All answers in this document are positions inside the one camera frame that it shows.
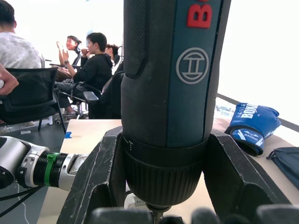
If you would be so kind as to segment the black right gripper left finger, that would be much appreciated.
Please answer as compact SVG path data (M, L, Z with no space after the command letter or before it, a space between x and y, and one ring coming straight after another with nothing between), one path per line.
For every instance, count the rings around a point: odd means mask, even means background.
M59 224L129 224L122 127L108 130L79 168L58 217Z

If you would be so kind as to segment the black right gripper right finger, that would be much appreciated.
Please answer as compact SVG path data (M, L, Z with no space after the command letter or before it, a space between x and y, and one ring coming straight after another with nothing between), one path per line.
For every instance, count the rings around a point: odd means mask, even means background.
M260 205L291 203L261 165L216 129L208 139L203 174L219 218L233 214L254 218Z

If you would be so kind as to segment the bare bystander hand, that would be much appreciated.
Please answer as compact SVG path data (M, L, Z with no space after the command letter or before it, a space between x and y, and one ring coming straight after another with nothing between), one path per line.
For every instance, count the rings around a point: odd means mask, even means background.
M5 96L10 94L18 85L18 80L0 64L0 79L4 82L0 89L0 95Z

